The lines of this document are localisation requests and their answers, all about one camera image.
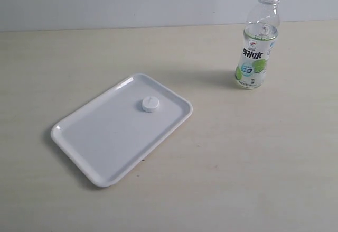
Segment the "white bottle cap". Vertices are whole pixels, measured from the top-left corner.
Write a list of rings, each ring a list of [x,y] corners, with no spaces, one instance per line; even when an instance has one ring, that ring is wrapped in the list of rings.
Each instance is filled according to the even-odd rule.
[[[155,96],[148,96],[142,100],[142,109],[145,112],[153,113],[159,109],[160,102],[159,99]]]

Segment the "clear plastic drink bottle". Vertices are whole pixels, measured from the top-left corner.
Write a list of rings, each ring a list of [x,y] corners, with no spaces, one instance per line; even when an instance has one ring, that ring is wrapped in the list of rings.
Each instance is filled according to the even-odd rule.
[[[258,0],[249,12],[243,30],[243,49],[235,70],[238,85],[246,89],[261,86],[267,62],[278,38],[280,0]]]

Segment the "white rectangular plastic tray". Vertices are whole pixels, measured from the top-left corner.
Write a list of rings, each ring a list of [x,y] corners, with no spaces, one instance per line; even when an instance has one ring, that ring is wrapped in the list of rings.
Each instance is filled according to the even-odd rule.
[[[148,113],[142,100],[159,99]],[[97,187],[116,184],[193,112],[190,102],[143,73],[108,89],[56,123],[51,138]]]

